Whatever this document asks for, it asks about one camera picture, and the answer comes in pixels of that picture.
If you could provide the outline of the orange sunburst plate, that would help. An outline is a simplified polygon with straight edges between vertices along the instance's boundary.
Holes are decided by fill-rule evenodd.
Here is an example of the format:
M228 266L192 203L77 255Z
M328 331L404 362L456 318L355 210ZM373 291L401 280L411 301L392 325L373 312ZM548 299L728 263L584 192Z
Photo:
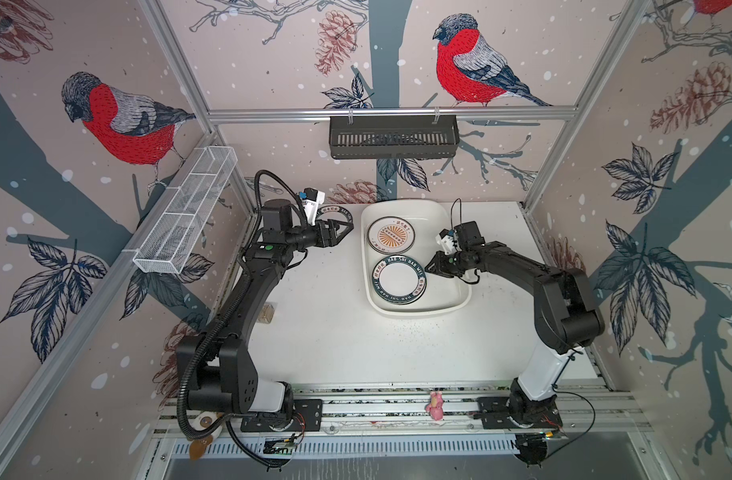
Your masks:
M401 217L386 216L369 226L366 239L369 246L380 254L403 254L414 245L416 230Z

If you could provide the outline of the green red rim plate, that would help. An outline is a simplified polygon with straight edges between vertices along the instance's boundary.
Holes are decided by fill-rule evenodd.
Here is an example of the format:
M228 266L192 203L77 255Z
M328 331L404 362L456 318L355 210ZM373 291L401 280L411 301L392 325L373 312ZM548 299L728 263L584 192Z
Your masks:
M383 291L377 291L377 296L390 305L410 305L421 299L424 294L425 292L413 292L407 295L398 296Z

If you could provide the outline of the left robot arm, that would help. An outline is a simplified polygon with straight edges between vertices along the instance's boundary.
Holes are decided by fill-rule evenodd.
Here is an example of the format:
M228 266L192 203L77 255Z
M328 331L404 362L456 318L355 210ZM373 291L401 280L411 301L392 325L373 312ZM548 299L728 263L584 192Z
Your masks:
M261 208L260 220L239 255L240 277L207 329L184 337L176 348L177 415L207 411L234 417L271 418L288 423L295 407L291 386L262 380L249 352L253 329L272 290L298 264L294 254L333 248L354 229L353 216L324 205L305 225L298 212L276 199Z

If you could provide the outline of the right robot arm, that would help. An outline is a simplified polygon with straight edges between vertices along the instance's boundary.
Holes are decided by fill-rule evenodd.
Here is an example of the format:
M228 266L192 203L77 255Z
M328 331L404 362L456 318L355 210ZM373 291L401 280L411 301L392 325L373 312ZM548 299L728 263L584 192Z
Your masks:
M525 370L513 381L510 418L528 426L555 408L556 386L569 362L605 331L587 274L526 257L499 241L488 242L474 221L442 230L441 249L425 271L462 280L472 271L499 276L533 297L534 328L541 341Z

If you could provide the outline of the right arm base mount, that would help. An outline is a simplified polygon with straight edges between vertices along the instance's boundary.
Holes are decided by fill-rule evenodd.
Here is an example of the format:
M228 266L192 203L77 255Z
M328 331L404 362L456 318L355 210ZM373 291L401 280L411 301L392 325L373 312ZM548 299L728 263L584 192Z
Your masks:
M515 391L509 397L479 397L477 405L475 417L481 420L483 428L487 430L563 428L556 395L535 401L525 393Z

